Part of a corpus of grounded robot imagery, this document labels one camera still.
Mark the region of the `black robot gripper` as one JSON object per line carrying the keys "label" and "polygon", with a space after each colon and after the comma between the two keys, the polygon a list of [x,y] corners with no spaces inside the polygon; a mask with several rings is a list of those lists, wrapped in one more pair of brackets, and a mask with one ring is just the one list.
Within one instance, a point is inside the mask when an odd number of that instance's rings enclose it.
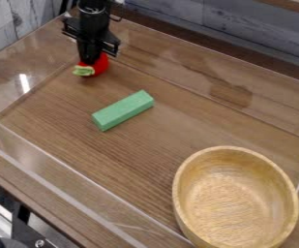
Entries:
{"label": "black robot gripper", "polygon": [[80,58],[84,63],[93,65],[102,51],[112,56],[120,52],[121,40],[109,30],[110,15],[108,9],[88,12],[80,10],[80,17],[64,20],[64,33],[77,40]]}

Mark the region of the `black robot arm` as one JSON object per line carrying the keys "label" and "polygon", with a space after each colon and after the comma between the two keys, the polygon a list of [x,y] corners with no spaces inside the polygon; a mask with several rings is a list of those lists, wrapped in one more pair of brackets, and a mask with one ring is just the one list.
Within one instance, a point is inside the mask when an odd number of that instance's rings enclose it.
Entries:
{"label": "black robot arm", "polygon": [[65,19],[64,33],[77,41],[80,58],[94,65],[102,53],[117,56],[120,38],[110,31],[110,22],[121,19],[110,16],[113,0],[80,0],[80,17]]}

